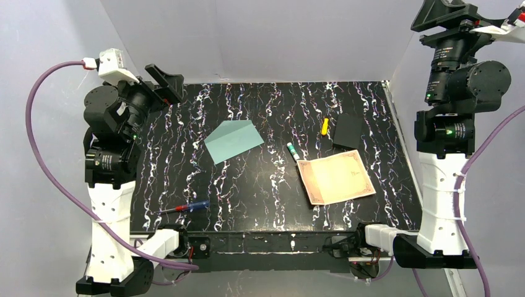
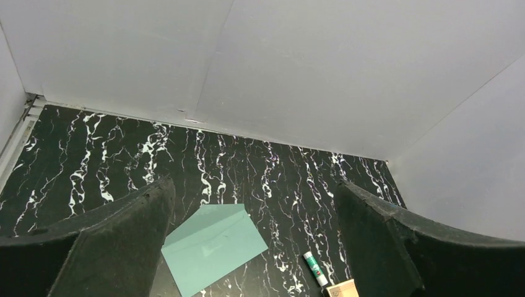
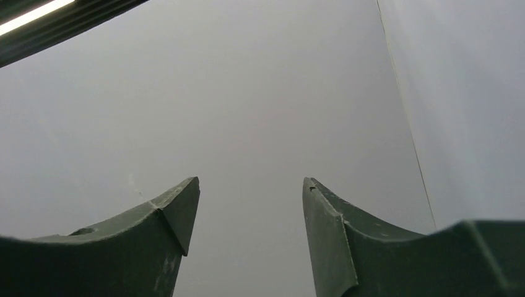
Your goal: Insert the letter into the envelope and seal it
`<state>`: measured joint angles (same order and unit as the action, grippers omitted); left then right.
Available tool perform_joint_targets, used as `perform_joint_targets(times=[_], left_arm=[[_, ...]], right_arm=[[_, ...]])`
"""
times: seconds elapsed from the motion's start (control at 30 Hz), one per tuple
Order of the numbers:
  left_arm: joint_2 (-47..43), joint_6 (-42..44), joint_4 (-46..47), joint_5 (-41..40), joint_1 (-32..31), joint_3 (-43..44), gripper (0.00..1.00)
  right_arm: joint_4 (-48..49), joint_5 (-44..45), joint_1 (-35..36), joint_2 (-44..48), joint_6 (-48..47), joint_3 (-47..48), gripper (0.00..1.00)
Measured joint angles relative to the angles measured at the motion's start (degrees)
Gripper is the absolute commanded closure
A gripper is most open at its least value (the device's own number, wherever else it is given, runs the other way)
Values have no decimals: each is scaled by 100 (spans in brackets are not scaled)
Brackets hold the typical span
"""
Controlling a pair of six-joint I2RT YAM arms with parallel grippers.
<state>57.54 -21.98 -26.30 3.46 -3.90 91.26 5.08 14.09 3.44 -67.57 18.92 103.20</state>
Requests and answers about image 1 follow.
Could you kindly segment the teal envelope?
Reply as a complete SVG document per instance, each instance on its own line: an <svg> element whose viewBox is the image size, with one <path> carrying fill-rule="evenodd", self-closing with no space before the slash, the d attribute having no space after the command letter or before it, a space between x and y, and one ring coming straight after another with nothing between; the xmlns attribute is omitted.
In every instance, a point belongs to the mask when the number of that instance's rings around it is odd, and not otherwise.
<svg viewBox="0 0 525 297"><path fill-rule="evenodd" d="M223 121L204 140L215 165L264 143L250 120Z"/></svg>

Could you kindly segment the beige letter paper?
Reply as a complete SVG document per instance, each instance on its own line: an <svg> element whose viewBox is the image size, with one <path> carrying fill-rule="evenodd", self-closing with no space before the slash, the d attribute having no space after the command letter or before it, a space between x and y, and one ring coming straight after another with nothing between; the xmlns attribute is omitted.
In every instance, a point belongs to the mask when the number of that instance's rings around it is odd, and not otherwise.
<svg viewBox="0 0 525 297"><path fill-rule="evenodd" d="M297 161L311 205L330 205L376 193L358 150Z"/></svg>

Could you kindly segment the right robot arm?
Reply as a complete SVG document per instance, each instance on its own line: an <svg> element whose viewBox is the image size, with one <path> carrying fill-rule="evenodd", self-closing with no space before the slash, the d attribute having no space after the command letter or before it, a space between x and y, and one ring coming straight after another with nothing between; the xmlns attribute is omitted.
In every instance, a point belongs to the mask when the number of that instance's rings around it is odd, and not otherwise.
<svg viewBox="0 0 525 297"><path fill-rule="evenodd" d="M423 173L422 222L418 231L361 223L354 244L387 252L403 268L475 269L460 224L464 205L462 171L474 159L475 115L499 109L511 84L498 61L479 62L476 52L494 41L524 41L524 6L505 19L482 17L463 1L424 1L411 29L434 49L414 136Z"/></svg>

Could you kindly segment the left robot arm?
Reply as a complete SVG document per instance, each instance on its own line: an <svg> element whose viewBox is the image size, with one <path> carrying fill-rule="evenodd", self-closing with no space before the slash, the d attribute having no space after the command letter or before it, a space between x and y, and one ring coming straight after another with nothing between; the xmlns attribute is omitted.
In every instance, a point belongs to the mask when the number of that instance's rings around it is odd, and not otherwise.
<svg viewBox="0 0 525 297"><path fill-rule="evenodd" d="M136 138L149 114L182 99L184 78L149 64L151 80L118 75L90 91L84 100L89 125L84 139L85 182L92 222L92 247L86 274L76 284L81 295L137 296L152 285L154 258L178 249L183 229L161 227L136 252L130 245L131 202L140 150Z"/></svg>

